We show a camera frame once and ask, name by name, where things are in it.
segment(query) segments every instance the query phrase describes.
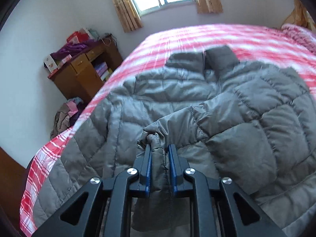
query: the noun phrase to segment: white wall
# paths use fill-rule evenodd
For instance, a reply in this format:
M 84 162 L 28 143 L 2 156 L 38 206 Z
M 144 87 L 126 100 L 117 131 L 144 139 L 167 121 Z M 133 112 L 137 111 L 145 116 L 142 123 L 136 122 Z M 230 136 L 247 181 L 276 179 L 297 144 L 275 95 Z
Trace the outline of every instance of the white wall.
M 190 25 L 239 23 L 280 27 L 293 10 L 293 0 L 221 0 L 223 14 L 197 14 L 194 3 L 156 11 L 141 17 L 144 27 L 124 33 L 112 0 L 72 0 L 72 7 L 88 28 L 100 34 L 111 32 L 118 39 L 123 57 L 148 35 Z
M 21 0 L 0 32 L 0 146 L 24 167 L 49 141 L 65 102 L 44 57 L 81 26 L 67 0 Z

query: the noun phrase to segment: puffer jacket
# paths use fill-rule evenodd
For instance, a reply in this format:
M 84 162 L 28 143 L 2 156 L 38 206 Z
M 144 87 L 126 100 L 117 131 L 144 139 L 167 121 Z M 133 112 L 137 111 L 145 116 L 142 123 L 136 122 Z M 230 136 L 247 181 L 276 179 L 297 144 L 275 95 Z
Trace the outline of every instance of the puffer jacket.
M 151 194 L 132 236 L 190 236 L 189 205 L 173 200 L 165 148 L 190 167 L 230 177 L 288 236 L 316 211 L 316 112 L 292 68 L 240 62 L 228 47 L 174 54 L 163 69 L 114 89 L 70 140 L 34 206 L 40 226 L 90 178 L 110 178 L 152 148 Z

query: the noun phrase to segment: red box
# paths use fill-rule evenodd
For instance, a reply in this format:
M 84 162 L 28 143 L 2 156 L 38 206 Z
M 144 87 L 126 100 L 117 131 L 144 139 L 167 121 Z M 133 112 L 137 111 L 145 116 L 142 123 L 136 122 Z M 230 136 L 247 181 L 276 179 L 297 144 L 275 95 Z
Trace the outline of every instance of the red box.
M 67 38 L 67 42 L 71 42 L 73 44 L 80 43 L 89 40 L 89 35 L 87 33 L 80 33 L 78 31 L 73 32 L 71 36 Z

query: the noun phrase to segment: red and white checkered blanket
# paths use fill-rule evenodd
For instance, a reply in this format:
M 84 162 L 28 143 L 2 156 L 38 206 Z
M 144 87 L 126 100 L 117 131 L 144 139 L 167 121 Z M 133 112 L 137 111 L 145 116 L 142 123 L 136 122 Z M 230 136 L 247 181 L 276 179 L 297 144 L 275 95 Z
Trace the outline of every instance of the red and white checkered blanket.
M 296 31 L 295 36 L 298 36 L 297 27 L 293 29 Z M 293 67 L 316 96 L 316 53 L 313 54 L 310 50 L 313 47 L 310 39 L 306 47 L 304 35 L 300 33 L 303 37 L 295 40 L 291 37 L 291 31 L 290 28 L 286 28 L 285 33 L 266 27 L 215 24 L 168 30 L 146 38 L 99 90 L 74 127 L 52 139 L 35 155 L 21 201 L 22 231 L 29 237 L 36 230 L 33 206 L 42 184 L 69 139 L 91 115 L 97 104 L 111 89 L 122 84 L 128 77 L 163 67 L 171 53 L 202 51 L 212 46 L 228 45 L 241 61 L 260 60 L 282 68 Z

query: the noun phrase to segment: box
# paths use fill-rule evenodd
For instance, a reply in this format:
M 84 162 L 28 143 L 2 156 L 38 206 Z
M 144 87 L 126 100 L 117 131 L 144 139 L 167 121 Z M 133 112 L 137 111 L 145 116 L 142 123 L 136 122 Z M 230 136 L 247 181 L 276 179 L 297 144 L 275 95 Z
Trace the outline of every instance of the box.
M 89 34 L 82 28 L 80 31 L 73 32 L 68 38 L 67 42 L 72 44 L 84 42 L 90 39 Z
M 93 35 L 90 33 L 90 31 L 87 29 L 87 28 L 85 28 L 85 27 L 83 27 L 82 29 L 80 29 L 79 30 L 79 33 L 81 33 L 81 34 L 87 34 L 88 36 L 89 36 L 89 39 L 94 39 L 94 37 L 93 37 Z
M 98 41 L 98 40 L 99 40 L 100 35 L 99 35 L 99 33 L 98 33 L 96 30 L 89 29 L 88 31 L 89 31 L 89 33 L 92 35 L 92 37 L 93 37 L 92 39 L 93 39 L 94 41 Z
M 72 59 L 72 56 L 70 54 L 68 54 L 65 58 L 63 58 L 60 63 L 58 64 L 58 68 L 61 69 L 61 67 L 67 62 L 70 61 Z
M 54 61 L 54 59 L 50 55 L 48 55 L 45 58 L 44 63 L 46 65 L 46 67 L 49 69 L 50 72 L 53 72 L 54 69 L 57 69 L 57 64 L 56 64 L 56 62 Z

